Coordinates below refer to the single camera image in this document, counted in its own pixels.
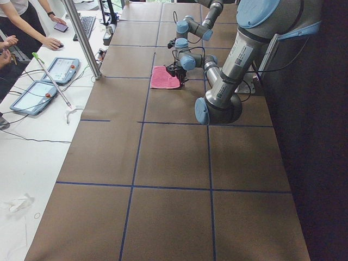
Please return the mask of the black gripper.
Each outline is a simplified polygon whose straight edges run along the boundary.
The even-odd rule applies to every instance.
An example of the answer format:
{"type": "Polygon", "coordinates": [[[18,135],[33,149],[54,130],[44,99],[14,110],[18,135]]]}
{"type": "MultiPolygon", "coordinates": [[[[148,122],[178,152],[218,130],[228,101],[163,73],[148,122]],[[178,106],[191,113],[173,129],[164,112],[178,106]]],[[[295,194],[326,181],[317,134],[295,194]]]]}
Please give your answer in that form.
{"type": "Polygon", "coordinates": [[[188,81],[187,79],[187,71],[179,66],[177,63],[172,63],[168,66],[165,66],[166,71],[172,77],[176,77],[180,83],[185,83],[188,81]]]}
{"type": "Polygon", "coordinates": [[[170,40],[169,43],[167,44],[168,49],[175,47],[175,43],[176,43],[176,39],[170,40]]]}

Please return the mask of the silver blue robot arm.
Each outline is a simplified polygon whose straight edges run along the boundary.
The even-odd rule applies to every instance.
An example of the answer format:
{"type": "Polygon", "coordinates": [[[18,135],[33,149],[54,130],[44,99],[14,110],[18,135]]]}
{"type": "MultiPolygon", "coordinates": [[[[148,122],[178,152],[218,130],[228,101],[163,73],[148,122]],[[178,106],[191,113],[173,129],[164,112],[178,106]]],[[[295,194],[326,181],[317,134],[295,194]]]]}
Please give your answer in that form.
{"type": "Polygon", "coordinates": [[[232,123],[242,113],[242,103],[235,90],[260,48],[269,44],[276,34],[288,39],[317,33],[322,1],[240,1],[237,35],[222,68],[218,67],[215,56],[192,53],[189,47],[188,34],[210,40],[214,23],[223,11],[223,1],[199,1],[199,4],[209,9],[206,18],[197,23],[186,16],[177,22],[176,38],[167,45],[174,48],[175,60],[166,70],[184,84],[187,71],[203,68],[211,88],[195,102],[197,121],[202,125],[232,123]]]}
{"type": "Polygon", "coordinates": [[[176,37],[169,41],[167,44],[168,49],[175,46],[176,40],[186,39],[188,35],[193,34],[199,39],[195,42],[198,43],[200,40],[209,41],[213,34],[213,27],[223,11],[224,4],[234,3],[239,5],[240,1],[221,1],[221,0],[210,0],[210,1],[195,1],[206,8],[208,13],[202,22],[197,22],[191,15],[187,15],[182,20],[178,20],[176,11],[173,11],[173,21],[176,25],[176,37]]]}

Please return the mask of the person forearm bare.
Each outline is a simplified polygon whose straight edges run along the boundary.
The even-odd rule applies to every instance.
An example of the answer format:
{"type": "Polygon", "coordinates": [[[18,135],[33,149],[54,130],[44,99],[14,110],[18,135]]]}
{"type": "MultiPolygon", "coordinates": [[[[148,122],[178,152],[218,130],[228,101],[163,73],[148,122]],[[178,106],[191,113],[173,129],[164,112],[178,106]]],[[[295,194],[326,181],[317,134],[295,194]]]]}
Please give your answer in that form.
{"type": "Polygon", "coordinates": [[[35,30],[25,20],[23,20],[10,2],[6,4],[1,4],[1,10],[5,13],[6,17],[11,21],[13,25],[15,25],[17,28],[27,33],[31,37],[35,38],[36,40],[40,41],[43,45],[49,47],[49,39],[43,36],[37,30],[35,30]]]}

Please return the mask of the person hand on mouse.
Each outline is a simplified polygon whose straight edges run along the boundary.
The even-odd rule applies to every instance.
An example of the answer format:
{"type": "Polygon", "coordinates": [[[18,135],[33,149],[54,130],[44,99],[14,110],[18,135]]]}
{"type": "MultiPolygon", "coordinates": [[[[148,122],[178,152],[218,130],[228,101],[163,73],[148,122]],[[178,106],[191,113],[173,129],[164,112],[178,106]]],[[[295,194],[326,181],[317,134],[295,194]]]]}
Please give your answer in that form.
{"type": "Polygon", "coordinates": [[[48,37],[45,37],[42,41],[42,43],[48,47],[49,49],[51,50],[58,50],[60,48],[62,48],[64,45],[57,39],[55,38],[48,38],[48,37]]]}

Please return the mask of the person hand on phone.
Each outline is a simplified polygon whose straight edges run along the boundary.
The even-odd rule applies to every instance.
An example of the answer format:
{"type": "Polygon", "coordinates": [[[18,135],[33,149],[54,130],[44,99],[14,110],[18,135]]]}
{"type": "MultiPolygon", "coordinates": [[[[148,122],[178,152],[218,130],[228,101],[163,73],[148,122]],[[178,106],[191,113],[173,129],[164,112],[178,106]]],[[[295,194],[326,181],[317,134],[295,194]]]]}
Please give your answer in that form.
{"type": "Polygon", "coordinates": [[[59,18],[59,17],[56,17],[55,15],[50,15],[49,17],[50,17],[50,19],[51,19],[53,22],[66,25],[66,22],[65,22],[63,19],[61,19],[61,18],[59,18]]]}

